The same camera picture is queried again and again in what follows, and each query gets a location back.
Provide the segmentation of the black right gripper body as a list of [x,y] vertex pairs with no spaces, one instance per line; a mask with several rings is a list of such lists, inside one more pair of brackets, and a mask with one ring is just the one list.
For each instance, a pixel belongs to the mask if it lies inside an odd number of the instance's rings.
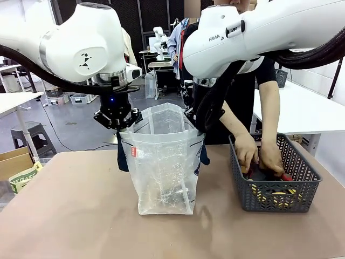
[[202,103],[202,100],[208,94],[208,92],[211,91],[211,89],[212,89],[211,87],[204,87],[200,85],[193,86],[192,97],[194,99],[194,102],[193,102],[194,111],[197,111],[199,109],[199,106]]

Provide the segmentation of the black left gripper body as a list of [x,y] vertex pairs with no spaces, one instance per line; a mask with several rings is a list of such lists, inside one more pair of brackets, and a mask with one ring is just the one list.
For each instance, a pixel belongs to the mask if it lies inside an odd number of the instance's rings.
[[110,119],[123,119],[131,111],[128,94],[105,94],[100,96],[100,111]]

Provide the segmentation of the person's right hand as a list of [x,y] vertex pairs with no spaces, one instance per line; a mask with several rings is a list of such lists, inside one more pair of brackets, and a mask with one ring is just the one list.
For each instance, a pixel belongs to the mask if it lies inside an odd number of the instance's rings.
[[246,173],[253,163],[258,164],[258,148],[250,134],[241,133],[236,135],[234,147],[240,165],[244,167]]

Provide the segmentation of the person's left hand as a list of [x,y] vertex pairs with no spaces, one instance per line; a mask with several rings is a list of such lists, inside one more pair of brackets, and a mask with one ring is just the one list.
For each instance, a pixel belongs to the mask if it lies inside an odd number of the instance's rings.
[[282,164],[282,157],[277,143],[274,141],[262,141],[259,154],[259,167],[271,170],[274,175],[281,177],[285,171]]

